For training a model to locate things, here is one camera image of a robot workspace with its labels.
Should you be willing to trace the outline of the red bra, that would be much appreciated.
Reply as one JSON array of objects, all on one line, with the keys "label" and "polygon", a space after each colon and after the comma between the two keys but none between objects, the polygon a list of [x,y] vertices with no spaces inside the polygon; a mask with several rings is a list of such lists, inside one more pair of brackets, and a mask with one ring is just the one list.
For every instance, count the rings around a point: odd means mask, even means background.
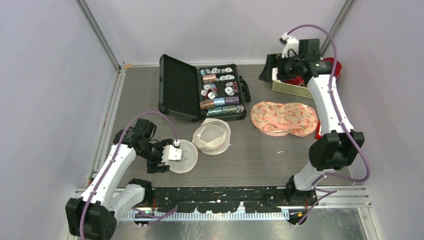
[{"label": "red bra", "polygon": [[[330,75],[333,68],[334,69],[334,76],[336,77],[336,80],[338,80],[338,78],[340,77],[340,73],[342,70],[342,64],[339,61],[335,61],[334,58],[332,57],[328,57],[328,58],[324,58],[324,59],[320,59],[320,60],[307,60],[310,62],[309,66],[310,66],[310,79],[312,77],[317,78],[320,75]],[[306,86],[309,81],[304,81],[303,80],[304,85]]]}]

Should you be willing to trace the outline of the floral mesh laundry bag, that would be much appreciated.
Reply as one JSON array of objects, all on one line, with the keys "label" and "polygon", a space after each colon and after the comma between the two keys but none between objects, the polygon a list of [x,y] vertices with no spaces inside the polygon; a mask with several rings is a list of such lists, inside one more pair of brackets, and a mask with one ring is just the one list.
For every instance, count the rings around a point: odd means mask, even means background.
[{"label": "floral mesh laundry bag", "polygon": [[252,124],[272,137],[293,135],[306,137],[317,129],[318,116],[314,108],[303,103],[261,101],[250,110]]}]

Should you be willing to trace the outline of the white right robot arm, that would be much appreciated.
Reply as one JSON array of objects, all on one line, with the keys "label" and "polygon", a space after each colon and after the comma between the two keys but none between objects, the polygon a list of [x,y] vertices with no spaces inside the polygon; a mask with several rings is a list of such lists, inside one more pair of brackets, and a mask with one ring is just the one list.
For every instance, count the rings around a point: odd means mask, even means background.
[{"label": "white right robot arm", "polygon": [[286,82],[303,79],[312,95],[320,121],[321,137],[310,146],[309,162],[286,184],[285,198],[299,205],[311,197],[314,187],[326,176],[350,166],[365,142],[344,112],[336,82],[336,60],[328,61],[319,53],[318,38],[298,40],[284,34],[280,39],[282,53],[269,54],[260,80]]}]

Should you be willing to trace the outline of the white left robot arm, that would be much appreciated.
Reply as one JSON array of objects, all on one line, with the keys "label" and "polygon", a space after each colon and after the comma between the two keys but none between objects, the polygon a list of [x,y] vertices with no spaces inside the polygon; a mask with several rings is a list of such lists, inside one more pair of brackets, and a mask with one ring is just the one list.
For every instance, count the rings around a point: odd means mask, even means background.
[{"label": "white left robot arm", "polygon": [[132,120],[114,137],[109,155],[100,171],[80,197],[65,205],[69,232],[82,240],[110,240],[118,220],[134,206],[148,207],[154,200],[152,183],[133,178],[115,195],[118,183],[136,159],[144,158],[148,173],[169,171],[168,156],[175,151],[181,157],[180,140],[153,140],[156,125],[144,118]]}]

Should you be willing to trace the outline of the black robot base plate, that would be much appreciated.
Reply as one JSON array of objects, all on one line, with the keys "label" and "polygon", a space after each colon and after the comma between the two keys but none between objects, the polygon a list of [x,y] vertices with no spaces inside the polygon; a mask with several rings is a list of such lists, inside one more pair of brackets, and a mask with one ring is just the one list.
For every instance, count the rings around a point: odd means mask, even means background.
[{"label": "black robot base plate", "polygon": [[305,210],[317,201],[314,191],[298,193],[284,186],[154,187],[137,207],[166,213],[277,213],[282,207]]}]

